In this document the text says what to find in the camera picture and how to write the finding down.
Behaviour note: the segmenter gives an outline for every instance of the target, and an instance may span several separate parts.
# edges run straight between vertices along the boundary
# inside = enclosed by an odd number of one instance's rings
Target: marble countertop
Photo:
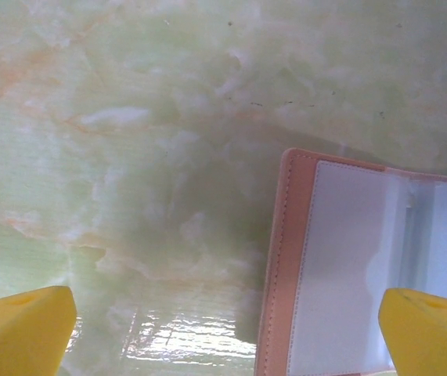
[[[0,297],[60,375],[251,375],[281,153],[447,173],[447,2],[0,1]]]

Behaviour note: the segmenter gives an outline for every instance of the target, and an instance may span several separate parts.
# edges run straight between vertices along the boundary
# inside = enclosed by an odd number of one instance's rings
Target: card holder
[[[384,291],[447,298],[447,178],[302,150],[285,160],[256,375],[392,369]]]

